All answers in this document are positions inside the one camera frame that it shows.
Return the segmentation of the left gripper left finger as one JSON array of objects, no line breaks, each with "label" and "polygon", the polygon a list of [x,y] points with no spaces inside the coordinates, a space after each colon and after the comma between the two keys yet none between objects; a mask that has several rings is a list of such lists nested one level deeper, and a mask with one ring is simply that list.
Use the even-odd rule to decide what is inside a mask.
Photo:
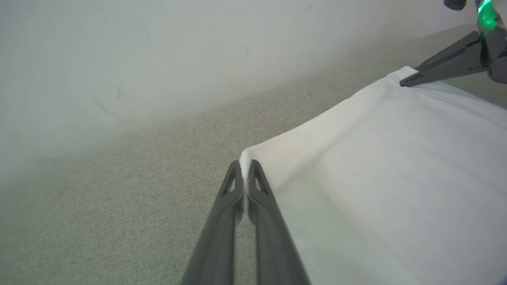
[{"label": "left gripper left finger", "polygon": [[180,285],[234,285],[235,231],[242,218],[243,178],[230,163]]}]

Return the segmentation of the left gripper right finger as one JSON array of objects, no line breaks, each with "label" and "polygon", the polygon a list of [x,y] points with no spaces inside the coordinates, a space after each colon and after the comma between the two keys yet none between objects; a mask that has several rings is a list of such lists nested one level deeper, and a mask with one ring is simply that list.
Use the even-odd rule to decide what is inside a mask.
[{"label": "left gripper right finger", "polygon": [[311,285],[261,164],[248,170],[248,215],[255,225],[257,285]]}]

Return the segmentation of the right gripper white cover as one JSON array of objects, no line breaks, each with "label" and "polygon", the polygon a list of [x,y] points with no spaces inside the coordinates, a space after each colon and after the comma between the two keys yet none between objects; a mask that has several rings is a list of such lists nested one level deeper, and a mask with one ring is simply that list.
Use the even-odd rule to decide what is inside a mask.
[{"label": "right gripper white cover", "polygon": [[507,84],[507,0],[475,0],[478,31],[473,31],[416,67],[417,73],[400,80],[400,86],[487,72]]}]

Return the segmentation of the blue and white long-sleeve shirt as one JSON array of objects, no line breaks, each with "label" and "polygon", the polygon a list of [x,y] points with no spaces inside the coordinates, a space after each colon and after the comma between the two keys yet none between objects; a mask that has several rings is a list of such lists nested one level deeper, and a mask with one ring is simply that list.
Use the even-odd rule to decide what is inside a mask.
[{"label": "blue and white long-sleeve shirt", "polygon": [[507,110],[388,74],[246,148],[312,285],[507,285]]}]

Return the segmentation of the grey fabric sofa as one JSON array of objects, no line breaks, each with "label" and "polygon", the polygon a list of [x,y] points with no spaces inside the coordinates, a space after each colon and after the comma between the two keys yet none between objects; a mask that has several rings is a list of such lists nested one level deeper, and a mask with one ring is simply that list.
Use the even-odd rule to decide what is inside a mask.
[{"label": "grey fabric sofa", "polygon": [[[471,27],[291,80],[0,190],[0,285],[178,285],[228,165]],[[444,83],[507,110],[507,84]]]}]

